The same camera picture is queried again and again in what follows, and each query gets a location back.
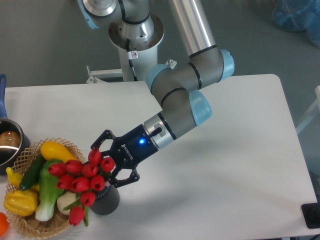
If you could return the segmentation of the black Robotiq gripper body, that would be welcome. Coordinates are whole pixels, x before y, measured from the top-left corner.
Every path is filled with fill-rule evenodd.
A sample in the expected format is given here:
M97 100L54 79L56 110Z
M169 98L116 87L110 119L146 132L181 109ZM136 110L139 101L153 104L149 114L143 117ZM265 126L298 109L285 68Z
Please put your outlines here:
M115 169L111 177L125 170L134 170L138 164L158 151L142 124L138 125L123 136L115 137L108 151Z

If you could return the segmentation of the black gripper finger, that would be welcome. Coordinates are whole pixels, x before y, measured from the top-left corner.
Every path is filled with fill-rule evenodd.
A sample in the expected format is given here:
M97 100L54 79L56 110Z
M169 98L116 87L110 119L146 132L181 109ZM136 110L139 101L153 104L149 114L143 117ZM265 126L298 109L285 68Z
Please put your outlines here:
M117 179L116 177L109 178L109 183L115 188L124 187L126 185L136 183L140 180L140 175L136 168L132 169L129 176L124 179Z
M91 150L99 150L100 146L103 144L105 140L112 140L114 141L116 139L116 136L113 134L113 132L109 129L106 129L102 132L102 134L93 142L93 144L90 146Z

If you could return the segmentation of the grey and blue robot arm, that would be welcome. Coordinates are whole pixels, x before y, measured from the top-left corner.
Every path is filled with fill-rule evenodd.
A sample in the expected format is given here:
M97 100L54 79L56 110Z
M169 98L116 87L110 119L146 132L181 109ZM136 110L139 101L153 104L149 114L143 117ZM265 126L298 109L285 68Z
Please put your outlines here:
M158 63L158 46L164 37L161 20L150 12L147 0L80 0L78 5L92 29L108 27L118 49L125 82L143 81L161 106L161 111L123 136L104 131L93 143L115 162L109 183L122 187L139 180L138 164L164 148L212 115L201 89L230 77L233 57L219 49L202 4L198 0L171 0L169 6L180 32L189 63L175 68Z

